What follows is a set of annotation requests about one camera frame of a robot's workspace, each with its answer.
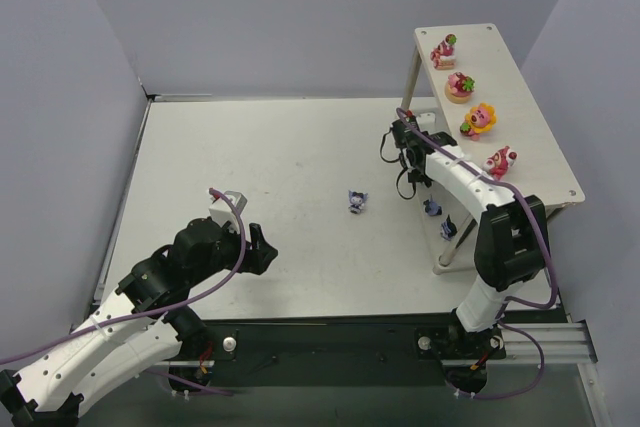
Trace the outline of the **pink bear sunflower toy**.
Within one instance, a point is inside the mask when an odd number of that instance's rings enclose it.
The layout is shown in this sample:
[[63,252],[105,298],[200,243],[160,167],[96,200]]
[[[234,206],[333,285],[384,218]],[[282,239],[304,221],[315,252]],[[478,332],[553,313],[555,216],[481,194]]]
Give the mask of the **pink bear sunflower toy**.
[[460,125],[460,134],[477,141],[484,133],[489,132],[497,123],[495,108],[486,103],[472,107]]

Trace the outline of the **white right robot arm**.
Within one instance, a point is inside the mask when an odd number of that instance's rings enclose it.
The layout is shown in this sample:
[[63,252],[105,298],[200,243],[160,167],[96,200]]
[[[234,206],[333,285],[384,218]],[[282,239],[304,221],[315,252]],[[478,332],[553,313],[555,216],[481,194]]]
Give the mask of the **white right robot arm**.
[[[396,114],[391,132],[405,159],[448,191],[477,224],[476,280],[455,311],[461,327],[468,333],[492,328],[511,302],[541,310],[554,306],[558,287],[542,201],[482,172],[449,134],[428,135],[414,115],[401,108]],[[515,293],[543,269],[550,272],[550,299],[542,304],[517,298]]]

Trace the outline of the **pink bear strawberry hat toy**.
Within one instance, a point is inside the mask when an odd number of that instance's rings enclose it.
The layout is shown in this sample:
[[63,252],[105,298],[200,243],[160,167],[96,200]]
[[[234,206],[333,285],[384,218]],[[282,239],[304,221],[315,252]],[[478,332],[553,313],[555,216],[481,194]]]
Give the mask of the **pink bear strawberry hat toy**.
[[485,160],[482,169],[493,180],[501,181],[517,158],[518,154],[510,146],[504,146]]

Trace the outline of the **purple black figurine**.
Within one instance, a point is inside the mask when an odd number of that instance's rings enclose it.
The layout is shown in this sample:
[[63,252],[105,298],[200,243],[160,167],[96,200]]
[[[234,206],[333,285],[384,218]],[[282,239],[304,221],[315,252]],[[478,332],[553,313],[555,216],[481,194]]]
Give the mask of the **purple black figurine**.
[[446,241],[451,241],[458,234],[458,228],[450,216],[440,224],[440,235]]

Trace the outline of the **pink bear donut toy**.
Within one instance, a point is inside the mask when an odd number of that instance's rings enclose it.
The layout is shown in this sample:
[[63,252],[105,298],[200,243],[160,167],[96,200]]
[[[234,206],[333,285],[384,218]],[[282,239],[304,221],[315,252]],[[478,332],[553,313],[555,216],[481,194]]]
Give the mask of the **pink bear donut toy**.
[[444,92],[455,104],[467,103],[475,91],[475,79],[462,72],[454,72],[447,77]]

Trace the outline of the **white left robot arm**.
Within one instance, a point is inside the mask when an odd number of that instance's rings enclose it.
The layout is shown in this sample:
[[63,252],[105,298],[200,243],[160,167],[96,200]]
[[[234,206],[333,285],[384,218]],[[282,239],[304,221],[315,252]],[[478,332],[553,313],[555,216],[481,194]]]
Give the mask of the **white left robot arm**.
[[99,398],[155,363],[202,344],[189,307],[193,287],[215,274],[263,274],[277,257],[260,225],[244,239],[230,223],[195,219],[138,262],[70,338],[18,371],[1,373],[1,404],[15,426],[75,426]]

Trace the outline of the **pink bear cake slice toy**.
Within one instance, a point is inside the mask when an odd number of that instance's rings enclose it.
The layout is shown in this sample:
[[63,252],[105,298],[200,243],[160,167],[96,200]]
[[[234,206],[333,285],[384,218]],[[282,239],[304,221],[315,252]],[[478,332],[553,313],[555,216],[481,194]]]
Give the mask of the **pink bear cake slice toy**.
[[451,70],[456,65],[455,46],[457,37],[455,34],[446,35],[430,53],[430,61],[436,70]]

